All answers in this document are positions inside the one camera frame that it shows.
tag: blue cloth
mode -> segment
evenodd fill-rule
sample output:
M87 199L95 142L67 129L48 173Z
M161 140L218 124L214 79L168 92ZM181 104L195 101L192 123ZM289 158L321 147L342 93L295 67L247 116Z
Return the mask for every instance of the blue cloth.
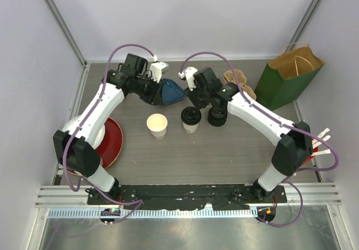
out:
M162 102L164 105L174 103L186 97L185 91L173 80L163 79Z

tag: white wall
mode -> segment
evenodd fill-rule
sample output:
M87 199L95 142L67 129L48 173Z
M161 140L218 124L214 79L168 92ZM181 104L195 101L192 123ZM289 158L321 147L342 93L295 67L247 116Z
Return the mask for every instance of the white wall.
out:
M203 50L273 57L290 41L311 0L54 1L84 57L105 61L125 43L146 45L161 58Z
M311 43L317 56L326 61L298 104L312 131L329 127L330 143L339 151L339 167L323 173L334 181L353 230L358 234L359 187L359 0L323 0L301 40ZM321 166L332 157L317 158Z
M25 249L81 66L43 0L0 0L1 249Z

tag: paper cup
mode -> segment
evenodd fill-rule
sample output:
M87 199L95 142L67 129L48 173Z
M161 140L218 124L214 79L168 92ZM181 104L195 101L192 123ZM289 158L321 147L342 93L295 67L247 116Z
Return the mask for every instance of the paper cup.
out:
M201 117L201 112L195 107L184 108L181 113L181 119L185 131L188 133L194 133L201 121Z
M167 118L162 114L153 114L147 119L147 128L156 139L164 138L167 124Z

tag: black lid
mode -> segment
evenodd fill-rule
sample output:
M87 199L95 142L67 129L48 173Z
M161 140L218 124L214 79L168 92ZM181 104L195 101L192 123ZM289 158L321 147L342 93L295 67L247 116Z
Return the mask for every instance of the black lid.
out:
M184 108L181 113L182 122L189 126L200 123L202 118L201 112L195 107Z

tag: robotic arm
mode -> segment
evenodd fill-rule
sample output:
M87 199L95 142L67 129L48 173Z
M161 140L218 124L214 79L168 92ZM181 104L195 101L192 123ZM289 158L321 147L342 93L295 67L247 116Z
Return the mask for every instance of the robotic arm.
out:
M70 136L79 123L87 118L70 145L67 166L77 174L86 177L90 183L106 192L114 200L119 197L119 182L101 166L100 156L94 147L98 145L98 139L101 140L98 136L101 136L99 133L105 121L129 93L138 94L140 99L151 105L168 103L169 100L166 99L168 94L163 95L163 91L166 91L165 83L169 84L169 82L161 79L162 73L168 70L168 64L152 63L150 68L142 73L147 64L146 59L128 54L120 70L108 72L101 99L99 96L104 84L100 85L97 94L82 115L71 124L67 124L63 130L58 130L53 136L57 160L62 164L63 153Z
M227 120L227 114L233 114L259 130L276 147L271 165L254 182L255 194L259 200L269 197L276 186L288 176L293 175L312 154L310 137L284 128L265 116L263 112L279 119L282 124L310 132L310 127L306 123L295 124L284 119L257 103L244 92L250 101L248 102L239 92L237 85L231 82L222 85L211 68L198 71L189 67L179 73L179 77L187 81L188 88L185 92L198 113L200 109L208 105L212 106L208 113L208 122L211 125L222 126Z

